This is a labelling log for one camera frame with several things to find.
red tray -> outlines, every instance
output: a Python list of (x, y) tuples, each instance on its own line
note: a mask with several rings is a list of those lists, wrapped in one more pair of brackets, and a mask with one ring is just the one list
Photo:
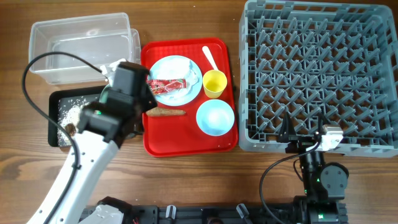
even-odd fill
[[(219, 97), (227, 102), (235, 111), (234, 98), (229, 72), (229, 60), (226, 45), (217, 38), (171, 40), (151, 42), (141, 52), (141, 63), (150, 69), (158, 60), (170, 56), (181, 55), (193, 60), (200, 68), (202, 75), (211, 70), (201, 48), (208, 46), (219, 70), (225, 73), (228, 84)], [(236, 122), (232, 129), (218, 137), (205, 134), (197, 125), (196, 115), (199, 106), (209, 98), (203, 87), (198, 96), (182, 106), (166, 106), (158, 103), (161, 108), (184, 110), (183, 116), (148, 117), (142, 115), (144, 124), (144, 147), (155, 157), (182, 156), (207, 152), (225, 152), (235, 147), (238, 142)]]

clear plastic container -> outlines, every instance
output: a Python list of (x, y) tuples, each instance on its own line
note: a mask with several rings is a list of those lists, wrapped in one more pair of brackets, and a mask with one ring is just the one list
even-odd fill
[[(29, 61), (51, 51), (68, 52), (96, 67), (107, 67), (121, 58), (139, 63), (141, 48), (138, 32), (130, 29), (128, 15), (114, 13), (36, 22), (30, 33)], [(65, 55), (45, 57), (30, 71), (54, 85), (104, 79), (102, 74)]]

gray plastic crate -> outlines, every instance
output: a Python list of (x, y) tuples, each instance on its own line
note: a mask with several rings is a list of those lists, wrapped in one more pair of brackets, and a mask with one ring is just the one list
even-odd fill
[(284, 152), (276, 142), (284, 113), (310, 136), (321, 112), (344, 131), (331, 152), (397, 155), (397, 46), (387, 6), (248, 1), (239, 23), (239, 146)]

light blue bowl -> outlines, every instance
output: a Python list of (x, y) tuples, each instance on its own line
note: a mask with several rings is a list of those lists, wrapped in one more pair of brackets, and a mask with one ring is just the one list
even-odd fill
[(197, 111), (199, 128), (210, 136), (226, 134), (234, 122), (234, 111), (222, 100), (208, 100), (200, 105)]

white spoon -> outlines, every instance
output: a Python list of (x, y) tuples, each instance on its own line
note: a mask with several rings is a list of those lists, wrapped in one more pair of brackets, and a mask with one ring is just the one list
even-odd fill
[(211, 55), (210, 49), (207, 46), (204, 46), (201, 48), (203, 53), (205, 53), (205, 56), (207, 60), (210, 62), (211, 66), (213, 67), (214, 70), (218, 70), (216, 62), (213, 59), (213, 56)]

